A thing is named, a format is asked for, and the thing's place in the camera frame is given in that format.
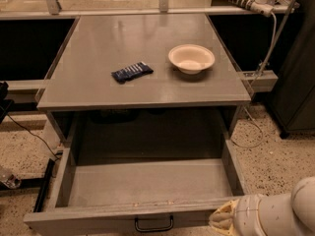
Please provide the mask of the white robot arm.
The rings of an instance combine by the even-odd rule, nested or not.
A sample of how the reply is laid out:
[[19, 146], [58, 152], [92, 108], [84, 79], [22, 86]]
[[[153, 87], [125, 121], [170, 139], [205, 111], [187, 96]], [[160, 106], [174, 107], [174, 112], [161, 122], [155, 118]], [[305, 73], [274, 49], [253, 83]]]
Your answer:
[[223, 236], [315, 236], [315, 177], [290, 193], [229, 201], [210, 216], [210, 226]]

